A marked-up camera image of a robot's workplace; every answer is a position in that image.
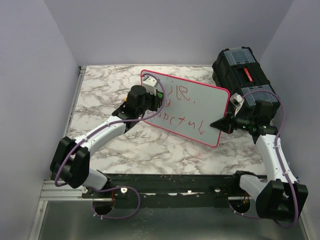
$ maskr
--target wall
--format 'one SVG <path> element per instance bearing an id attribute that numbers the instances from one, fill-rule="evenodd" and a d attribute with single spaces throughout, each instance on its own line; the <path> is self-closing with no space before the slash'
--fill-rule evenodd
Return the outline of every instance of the wall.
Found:
<path id="1" fill-rule="evenodd" d="M 0 7 L 0 233 L 28 239 L 79 68 L 42 0 Z"/>
<path id="2" fill-rule="evenodd" d="M 281 143 L 291 170 L 308 187 L 314 226 L 320 226 L 319 13 L 319 1 L 295 0 L 260 61 L 287 109 Z"/>
<path id="3" fill-rule="evenodd" d="M 225 48 L 260 59 L 292 0 L 44 0 L 80 65 L 212 65 Z"/>

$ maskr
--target red frame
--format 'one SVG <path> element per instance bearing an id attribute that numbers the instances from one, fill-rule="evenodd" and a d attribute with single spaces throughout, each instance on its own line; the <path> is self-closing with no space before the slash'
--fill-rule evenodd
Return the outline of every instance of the red frame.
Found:
<path id="1" fill-rule="evenodd" d="M 175 78 L 175 79 L 179 79 L 179 80 L 183 80 L 183 81 L 187 81 L 187 82 L 191 82 L 191 83 L 195 83 L 195 84 L 204 85 L 204 86 L 211 87 L 211 88 L 214 88 L 214 89 L 221 89 L 221 90 L 226 91 L 226 92 L 227 92 L 227 94 L 228 94 L 228 98 L 227 98 L 227 100 L 226 100 L 226 103 L 225 103 L 225 110 L 224 110 L 224 114 L 226 114 L 226 112 L 227 112 L 227 108 L 228 108 L 229 99 L 230 99 L 230 92 L 229 92 L 227 89 L 222 88 L 222 87 L 219 87 L 219 86 L 213 86 L 213 85 L 209 85 L 209 84 L 206 84 L 206 83 L 202 83 L 202 82 L 198 82 L 198 81 L 192 81 L 192 80 L 185 79 L 185 78 L 181 78 L 181 77 L 178 77 L 178 76 L 172 76 L 172 75 L 168 75 L 168 74 L 164 74 L 164 73 L 160 73 L 160 72 L 156 72 L 156 71 L 151 71 L 151 70 L 147 70 L 147 69 L 143 69 L 143 70 L 141 71 L 141 73 L 140 73 L 140 82 L 141 82 L 141 85 L 142 85 L 142 73 L 143 73 L 143 71 L 145 71 L 145 72 L 149 72 L 149 73 L 153 73 L 153 74 L 159 74 L 159 75 L 162 75 L 162 76 L 166 76 L 166 77 L 170 77 L 170 78 Z M 191 138 L 191 137 L 188 137 L 188 136 L 182 135 L 182 134 L 177 133 L 177 132 L 175 132 L 175 131 L 168 130 L 168 129 L 164 128 L 164 127 L 161 127 L 161 126 L 155 125 L 155 124 L 153 124 L 153 123 L 150 123 L 150 122 L 147 122 L 147 121 L 144 121 L 144 122 L 145 122 L 146 124 L 149 124 L 149 125 L 152 125 L 152 126 L 154 126 L 154 127 L 157 127 L 157 128 L 163 129 L 163 130 L 165 130 L 165 131 L 168 131 L 168 132 L 171 132 L 171 133 L 177 134 L 177 135 L 179 135 L 179 136 L 181 136 L 181 137 L 184 137 L 184 138 L 190 139 L 190 140 L 192 140 L 192 141 L 195 141 L 195 142 L 198 142 L 198 143 L 201 143 L 201 144 L 207 145 L 207 146 L 212 147 L 212 148 L 215 148 L 215 147 L 217 147 L 217 146 L 219 145 L 220 136 L 221 136 L 221 131 L 220 131 L 220 133 L 219 133 L 219 137 L 218 137 L 218 141 L 217 141 L 216 145 L 215 145 L 215 146 L 213 146 L 213 145 L 210 145 L 210 144 L 204 143 L 204 142 L 202 142 L 202 141 L 199 141 L 199 140 L 193 139 L 193 138 Z"/>

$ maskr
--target marble tabletop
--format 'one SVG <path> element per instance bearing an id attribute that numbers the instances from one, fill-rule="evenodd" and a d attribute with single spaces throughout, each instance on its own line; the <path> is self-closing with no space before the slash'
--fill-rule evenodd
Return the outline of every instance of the marble tabletop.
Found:
<path id="1" fill-rule="evenodd" d="M 124 101 L 143 69 L 214 85 L 210 66 L 88 66 L 68 136 L 80 136 L 103 123 Z M 250 135 L 221 133 L 212 148 L 160 128 L 138 123 L 102 147 L 90 167 L 118 174 L 232 174 L 236 170 L 265 174 Z"/>

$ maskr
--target floor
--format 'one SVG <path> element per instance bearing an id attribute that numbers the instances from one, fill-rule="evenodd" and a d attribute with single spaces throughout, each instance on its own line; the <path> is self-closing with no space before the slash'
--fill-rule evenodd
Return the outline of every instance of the floor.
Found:
<path id="1" fill-rule="evenodd" d="M 103 123 L 140 84 L 143 69 L 214 85 L 209 66 L 88 66 L 71 122 L 70 137 Z M 212 148 L 144 122 L 138 123 L 96 152 L 90 167 L 105 173 L 232 174 L 236 170 L 265 174 L 252 138 L 243 131 L 222 133 Z"/>

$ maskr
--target whiteboard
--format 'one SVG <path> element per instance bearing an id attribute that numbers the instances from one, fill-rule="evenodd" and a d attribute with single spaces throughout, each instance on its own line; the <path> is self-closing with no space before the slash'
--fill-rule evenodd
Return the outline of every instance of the whiteboard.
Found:
<path id="1" fill-rule="evenodd" d="M 144 73 L 157 76 L 166 93 L 162 111 L 145 122 L 210 147 L 217 147 L 221 132 L 210 127 L 210 124 L 225 115 L 229 91 L 150 70 L 142 70 L 141 76 Z M 145 117 L 153 113 L 147 111 Z"/>

